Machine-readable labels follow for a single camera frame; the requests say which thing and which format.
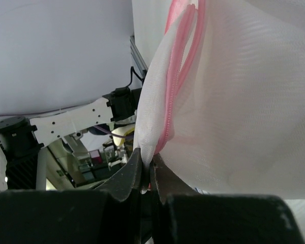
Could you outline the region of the pink-trimmed mesh laundry bag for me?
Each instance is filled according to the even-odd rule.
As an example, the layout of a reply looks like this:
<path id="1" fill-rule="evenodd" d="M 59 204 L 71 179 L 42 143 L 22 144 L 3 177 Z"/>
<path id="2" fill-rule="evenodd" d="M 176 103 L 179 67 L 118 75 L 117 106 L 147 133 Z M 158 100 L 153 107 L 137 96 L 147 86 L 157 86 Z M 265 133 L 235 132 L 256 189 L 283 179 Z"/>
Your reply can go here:
<path id="1" fill-rule="evenodd" d="M 173 1 L 134 145 L 209 193 L 305 199 L 305 1 Z"/>

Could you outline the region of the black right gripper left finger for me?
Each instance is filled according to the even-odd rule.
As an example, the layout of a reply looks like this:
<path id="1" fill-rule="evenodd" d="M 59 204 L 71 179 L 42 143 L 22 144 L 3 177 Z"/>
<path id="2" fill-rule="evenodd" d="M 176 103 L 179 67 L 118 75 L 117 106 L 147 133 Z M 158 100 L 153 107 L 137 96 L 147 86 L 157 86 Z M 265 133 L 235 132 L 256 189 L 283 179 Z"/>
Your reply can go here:
<path id="1" fill-rule="evenodd" d="M 95 189 L 0 192 L 0 243 L 140 243 L 142 159 Z"/>

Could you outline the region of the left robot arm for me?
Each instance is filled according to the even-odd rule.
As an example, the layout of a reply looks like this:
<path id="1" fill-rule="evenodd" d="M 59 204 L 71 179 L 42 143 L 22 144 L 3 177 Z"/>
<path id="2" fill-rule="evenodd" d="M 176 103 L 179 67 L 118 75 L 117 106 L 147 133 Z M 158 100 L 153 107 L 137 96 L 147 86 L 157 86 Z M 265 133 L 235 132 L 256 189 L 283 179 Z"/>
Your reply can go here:
<path id="1" fill-rule="evenodd" d="M 117 88 L 96 101 L 52 116 L 15 116 L 0 120 L 0 144 L 8 158 L 37 153 L 50 143 L 101 124 L 130 124 L 136 113 L 141 89 Z"/>

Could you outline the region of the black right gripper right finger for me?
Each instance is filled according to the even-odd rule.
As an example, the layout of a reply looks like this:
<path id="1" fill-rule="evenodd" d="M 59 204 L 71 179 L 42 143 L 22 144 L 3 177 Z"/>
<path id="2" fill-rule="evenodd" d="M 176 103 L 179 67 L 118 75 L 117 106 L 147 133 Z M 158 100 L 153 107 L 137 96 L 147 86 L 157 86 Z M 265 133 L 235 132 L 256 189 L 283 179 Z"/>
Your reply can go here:
<path id="1" fill-rule="evenodd" d="M 160 155 L 151 162 L 151 200 L 155 243 L 304 243 L 281 198 L 200 194 Z"/>

